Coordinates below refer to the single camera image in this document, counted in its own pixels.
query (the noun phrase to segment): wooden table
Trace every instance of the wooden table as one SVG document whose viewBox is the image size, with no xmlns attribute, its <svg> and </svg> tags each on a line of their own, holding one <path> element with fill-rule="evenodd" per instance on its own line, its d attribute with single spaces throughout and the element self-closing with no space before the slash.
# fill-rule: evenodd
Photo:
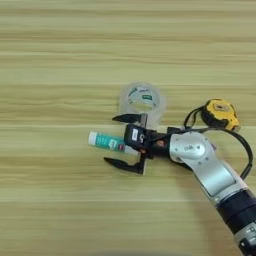
<svg viewBox="0 0 256 256">
<path fill-rule="evenodd" d="M 190 172 L 119 171 L 87 137 L 121 135 L 120 90 L 148 81 L 168 99 L 161 130 L 225 98 L 255 149 L 255 28 L 255 1 L 2 0 L 0 255 L 241 255 Z M 243 148 L 209 136 L 241 172 Z"/>
</svg>

